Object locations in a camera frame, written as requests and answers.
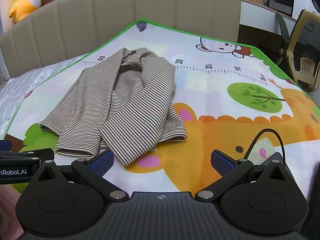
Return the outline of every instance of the stuffed duck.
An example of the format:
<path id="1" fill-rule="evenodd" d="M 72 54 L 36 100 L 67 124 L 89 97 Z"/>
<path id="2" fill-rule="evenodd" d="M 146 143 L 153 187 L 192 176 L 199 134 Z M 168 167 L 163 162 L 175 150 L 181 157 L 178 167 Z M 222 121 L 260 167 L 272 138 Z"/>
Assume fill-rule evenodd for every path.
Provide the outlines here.
<path id="1" fill-rule="evenodd" d="M 9 18 L 17 23 L 41 7 L 41 0 L 10 0 L 10 7 Z"/>

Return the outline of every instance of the plastic chair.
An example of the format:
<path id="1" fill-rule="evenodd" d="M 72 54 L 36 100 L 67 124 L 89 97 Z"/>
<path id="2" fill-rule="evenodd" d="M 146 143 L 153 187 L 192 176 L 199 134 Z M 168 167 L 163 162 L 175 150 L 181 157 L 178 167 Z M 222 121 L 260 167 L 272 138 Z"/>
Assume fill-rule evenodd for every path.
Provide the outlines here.
<path id="1" fill-rule="evenodd" d="M 281 34 L 288 32 L 282 16 L 277 14 L 277 17 Z M 308 92 L 316 91 L 320 68 L 320 17 L 301 11 L 290 42 L 283 39 L 279 55 L 277 65 L 286 58 L 293 80 Z"/>

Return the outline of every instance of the cartoon giraffe print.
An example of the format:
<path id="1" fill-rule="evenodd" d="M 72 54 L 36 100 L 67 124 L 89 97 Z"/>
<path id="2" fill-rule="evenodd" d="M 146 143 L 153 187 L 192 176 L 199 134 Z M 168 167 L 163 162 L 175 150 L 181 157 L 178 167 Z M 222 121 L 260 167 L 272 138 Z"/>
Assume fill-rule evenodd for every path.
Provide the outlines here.
<path id="1" fill-rule="evenodd" d="M 173 106 L 183 119 L 188 139 L 185 142 L 158 143 L 156 151 L 149 151 L 125 168 L 136 173 L 148 173 L 164 169 L 167 176 L 180 191 L 195 194 L 221 178 L 211 165 L 212 151 L 218 149 L 233 159 L 244 157 L 250 143 L 259 131 L 265 128 L 276 130 L 285 145 L 320 139 L 320 120 L 315 116 L 315 103 L 303 92 L 278 86 L 290 106 L 293 117 L 283 114 L 269 119 L 257 116 L 254 120 L 229 115 L 218 118 L 200 116 L 184 103 Z M 279 141 L 272 134 L 264 134 L 274 147 Z"/>

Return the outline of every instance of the white quilted mattress pad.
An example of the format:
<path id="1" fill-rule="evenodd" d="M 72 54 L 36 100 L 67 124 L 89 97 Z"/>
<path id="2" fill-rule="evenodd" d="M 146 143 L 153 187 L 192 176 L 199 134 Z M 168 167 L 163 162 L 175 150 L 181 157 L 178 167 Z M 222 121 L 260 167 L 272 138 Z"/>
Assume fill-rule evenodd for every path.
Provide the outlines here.
<path id="1" fill-rule="evenodd" d="M 53 65 L 33 69 L 20 77 L 9 79 L 0 91 L 0 139 L 4 138 L 10 121 L 25 96 L 48 78 L 76 62 L 81 57 L 83 55 Z"/>

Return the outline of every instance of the cartoon play mat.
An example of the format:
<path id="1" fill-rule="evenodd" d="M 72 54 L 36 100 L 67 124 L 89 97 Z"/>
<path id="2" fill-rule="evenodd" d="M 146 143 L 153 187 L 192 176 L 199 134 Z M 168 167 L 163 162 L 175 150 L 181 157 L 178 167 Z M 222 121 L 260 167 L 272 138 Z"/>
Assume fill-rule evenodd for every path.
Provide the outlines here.
<path id="1" fill-rule="evenodd" d="M 146 47 L 176 66 L 172 103 L 188 138 L 158 143 L 129 166 L 111 154 L 103 176 L 129 195 L 133 191 L 190 191 L 195 194 L 221 177 L 218 149 L 238 160 L 264 128 L 276 130 L 285 145 L 286 164 L 308 196 L 320 160 L 320 109 L 260 50 L 177 31 L 150 21 L 134 22 L 94 52 L 30 91 L 15 114 L 6 139 L 28 151 L 55 148 L 58 136 L 39 128 L 84 68 L 122 47 Z M 264 133 L 249 160 L 281 158 L 278 139 Z M 55 155 L 57 165 L 74 158 Z"/>

